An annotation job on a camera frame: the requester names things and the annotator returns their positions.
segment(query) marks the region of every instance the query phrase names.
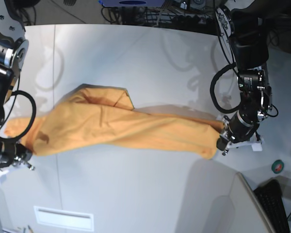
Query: white tabletop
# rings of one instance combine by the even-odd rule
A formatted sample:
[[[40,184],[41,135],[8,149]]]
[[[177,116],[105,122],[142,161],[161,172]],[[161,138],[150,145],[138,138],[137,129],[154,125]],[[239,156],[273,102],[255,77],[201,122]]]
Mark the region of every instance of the white tabletop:
[[[214,74],[226,65],[215,36],[133,26],[48,25],[28,27],[26,37],[30,47],[20,89],[33,95],[39,115],[50,111],[63,95],[84,83],[126,88],[136,111],[210,119],[220,114],[209,92]],[[268,68],[273,102],[280,112],[277,118],[261,124],[259,133],[265,139],[263,152],[239,148],[224,157],[219,151],[214,160],[241,171],[255,188],[275,176],[271,165],[281,159],[285,170],[278,179],[286,184],[287,191],[291,187],[291,55],[271,50]],[[217,98],[225,108],[239,103],[236,82],[230,72],[217,84]],[[30,114],[30,104],[19,97],[12,117]],[[17,171],[0,186],[0,200],[6,203],[10,213],[10,219],[2,221],[5,226],[34,222],[34,216],[23,219],[17,214],[21,209],[31,211],[33,205],[86,212],[91,205],[89,200],[93,201],[91,208],[99,210],[99,214],[110,214],[119,202],[112,193],[132,199],[141,195],[140,190],[132,190],[131,194],[127,190],[138,183],[145,184],[143,192],[160,190],[159,196],[153,194],[148,201],[168,208],[170,202],[177,203],[183,196],[191,168],[199,160],[194,153],[109,145],[33,157],[31,162],[37,171]],[[138,180],[128,179],[134,176]],[[155,179],[161,182],[152,183]],[[169,200],[161,201],[166,198],[162,190],[169,190]],[[105,198],[110,200],[109,204],[99,202]],[[286,211],[290,212],[291,200],[284,202]],[[119,208],[127,207],[125,202],[122,204]]]

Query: white table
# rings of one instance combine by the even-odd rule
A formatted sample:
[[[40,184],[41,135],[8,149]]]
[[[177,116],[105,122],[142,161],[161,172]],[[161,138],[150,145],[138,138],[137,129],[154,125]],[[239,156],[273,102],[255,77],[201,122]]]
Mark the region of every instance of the white table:
[[[126,88],[137,111],[204,118],[219,115],[209,88],[226,61],[215,36],[133,26],[48,25],[28,27],[26,37],[30,47],[20,89],[33,95],[39,115],[83,83]],[[278,178],[286,185],[284,195],[287,192],[291,197],[291,55],[271,50],[268,68],[273,101],[280,112],[277,118],[261,124],[263,152],[239,148],[225,157],[217,152],[214,160],[241,171],[255,188],[275,176],[271,165],[281,159],[285,170]],[[220,79],[216,92],[226,108],[239,102],[231,72]],[[30,114],[30,104],[19,97],[12,117]],[[95,209],[97,216],[113,216],[114,226],[108,226],[106,218],[101,217],[98,232],[114,232],[117,227],[128,227],[121,217],[133,217],[121,216],[121,209],[128,208],[138,216],[141,210],[136,206],[142,207],[155,221],[163,212],[154,214],[153,206],[161,205],[170,215],[157,227],[167,232],[175,228],[172,224],[165,226],[177,221],[175,213],[181,206],[186,181],[198,174],[194,169],[199,160],[198,155],[188,152],[107,145],[34,157],[31,163],[37,171],[17,171],[0,187],[0,216],[9,213],[9,218],[1,220],[6,227],[35,222],[34,205],[79,212]],[[146,203],[138,204],[136,197],[144,195],[148,197]],[[289,213],[291,200],[285,199],[284,203]]]

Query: white vent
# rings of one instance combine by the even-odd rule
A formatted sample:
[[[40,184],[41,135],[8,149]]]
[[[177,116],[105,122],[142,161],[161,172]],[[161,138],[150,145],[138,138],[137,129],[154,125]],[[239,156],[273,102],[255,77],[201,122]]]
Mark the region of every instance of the white vent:
[[[94,231],[94,215],[71,211],[55,210],[34,206],[38,224],[73,229],[79,231]]]

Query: orange cloth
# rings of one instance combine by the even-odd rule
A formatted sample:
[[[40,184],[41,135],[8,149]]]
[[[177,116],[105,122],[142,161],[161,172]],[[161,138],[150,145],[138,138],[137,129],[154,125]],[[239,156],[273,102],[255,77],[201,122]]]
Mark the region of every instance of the orange cloth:
[[[50,155],[93,144],[127,148],[192,151],[210,159],[223,124],[176,115],[132,111],[125,90],[84,88],[37,117],[21,143],[36,155]],[[29,118],[7,123],[5,134],[19,135]]]

